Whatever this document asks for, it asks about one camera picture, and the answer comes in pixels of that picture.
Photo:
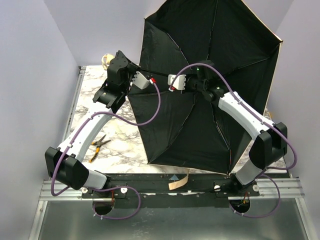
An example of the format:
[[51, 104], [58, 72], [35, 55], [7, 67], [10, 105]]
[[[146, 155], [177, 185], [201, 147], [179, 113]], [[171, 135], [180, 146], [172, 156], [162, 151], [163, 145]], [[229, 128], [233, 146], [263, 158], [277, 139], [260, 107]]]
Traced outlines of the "black and beige umbrella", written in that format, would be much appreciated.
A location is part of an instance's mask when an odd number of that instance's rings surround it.
[[139, 64], [118, 51], [94, 96], [130, 101], [149, 164], [229, 174], [250, 184], [287, 152], [263, 113], [282, 41], [241, 0], [167, 0], [144, 20]]

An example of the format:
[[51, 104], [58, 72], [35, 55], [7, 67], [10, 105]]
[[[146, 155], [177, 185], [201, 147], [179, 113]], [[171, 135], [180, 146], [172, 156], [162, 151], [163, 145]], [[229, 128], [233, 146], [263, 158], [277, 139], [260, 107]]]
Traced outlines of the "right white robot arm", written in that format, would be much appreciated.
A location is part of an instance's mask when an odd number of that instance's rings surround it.
[[240, 124], [253, 140], [249, 160], [232, 178], [232, 184], [238, 188], [249, 185], [262, 176], [267, 169], [271, 169], [271, 164], [287, 154], [290, 145], [287, 139], [288, 129], [282, 122], [275, 124], [258, 113], [236, 91], [232, 90], [219, 71], [206, 62], [187, 65], [177, 75], [179, 76], [184, 70], [192, 67], [196, 67], [197, 76], [187, 76], [184, 81], [185, 88], [191, 89], [192, 87], [189, 87], [188, 84], [194, 79], [202, 86], [205, 85], [205, 81], [215, 83], [214, 87], [207, 87], [202, 93]]

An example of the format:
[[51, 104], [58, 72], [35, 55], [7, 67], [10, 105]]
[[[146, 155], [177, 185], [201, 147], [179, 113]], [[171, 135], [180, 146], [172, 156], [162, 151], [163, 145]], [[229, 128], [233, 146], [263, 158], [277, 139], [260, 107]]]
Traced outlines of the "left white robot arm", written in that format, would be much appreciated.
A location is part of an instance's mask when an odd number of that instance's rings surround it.
[[74, 190], [108, 188], [109, 176], [88, 169], [82, 162], [98, 133], [112, 117], [117, 117], [117, 111], [125, 103], [132, 80], [140, 67], [121, 50], [115, 56], [106, 55], [105, 60], [107, 77], [94, 94], [90, 110], [82, 117], [80, 125], [58, 147], [49, 147], [45, 151], [53, 196], [58, 196], [55, 192], [56, 181]]

